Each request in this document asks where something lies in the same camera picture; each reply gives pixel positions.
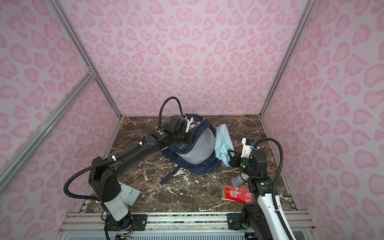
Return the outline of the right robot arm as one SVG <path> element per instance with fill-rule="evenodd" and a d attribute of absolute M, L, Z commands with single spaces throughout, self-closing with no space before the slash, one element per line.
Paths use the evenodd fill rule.
<path fill-rule="evenodd" d="M 243 224 L 259 233 L 262 240 L 294 240 L 295 236 L 276 194 L 276 184 L 268 177 L 266 153 L 251 150 L 247 156 L 242 157 L 229 150 L 228 154 L 230 166 L 240 168 L 249 176 L 249 190 L 257 201 L 243 207 Z"/>

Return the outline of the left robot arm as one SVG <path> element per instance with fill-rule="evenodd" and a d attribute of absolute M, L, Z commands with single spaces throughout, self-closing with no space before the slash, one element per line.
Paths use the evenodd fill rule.
<path fill-rule="evenodd" d="M 97 195 L 96 201 L 102 205 L 109 217 L 118 224 L 130 225 L 131 213 L 121 197 L 118 178 L 130 167 L 173 144 L 190 144 L 193 133 L 190 125 L 192 116 L 172 116 L 164 126 L 160 126 L 144 136 L 138 144 L 109 158 L 93 160 L 89 184 Z"/>

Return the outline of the teal water bottle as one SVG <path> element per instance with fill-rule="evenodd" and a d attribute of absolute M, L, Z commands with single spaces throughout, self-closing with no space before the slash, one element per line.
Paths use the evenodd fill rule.
<path fill-rule="evenodd" d="M 230 167 L 229 150 L 233 151 L 234 146 L 226 124 L 221 124 L 216 129 L 215 156 L 222 161 L 226 167 Z"/>

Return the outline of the navy blue student backpack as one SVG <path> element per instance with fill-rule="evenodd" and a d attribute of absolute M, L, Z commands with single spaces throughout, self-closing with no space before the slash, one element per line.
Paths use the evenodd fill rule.
<path fill-rule="evenodd" d="M 204 175 L 213 172 L 221 164 L 215 156 L 215 127 L 200 115 L 186 114 L 186 116 L 194 118 L 189 130 L 193 133 L 193 141 L 189 145 L 173 144 L 162 149 L 162 154 L 177 166 L 160 181 L 161 185 L 164 185 L 181 168 L 194 174 Z"/>

